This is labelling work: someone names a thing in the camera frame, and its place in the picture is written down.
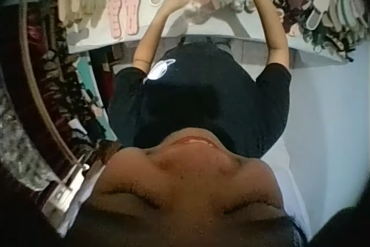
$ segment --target lips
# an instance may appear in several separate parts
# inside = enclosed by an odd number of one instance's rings
[[[186,145],[186,144],[191,144],[191,143],[203,143],[215,149],[219,149],[219,147],[213,141],[211,141],[208,138],[200,137],[200,136],[186,136],[186,137],[181,138],[180,140],[177,140],[171,145]]]

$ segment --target person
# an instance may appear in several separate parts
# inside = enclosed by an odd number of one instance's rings
[[[180,44],[153,68],[169,15],[165,0],[114,86],[109,120],[123,149],[82,206],[66,240],[90,246],[300,246],[260,158],[289,110],[289,51],[270,0],[254,0],[268,46],[254,81],[211,42]]]

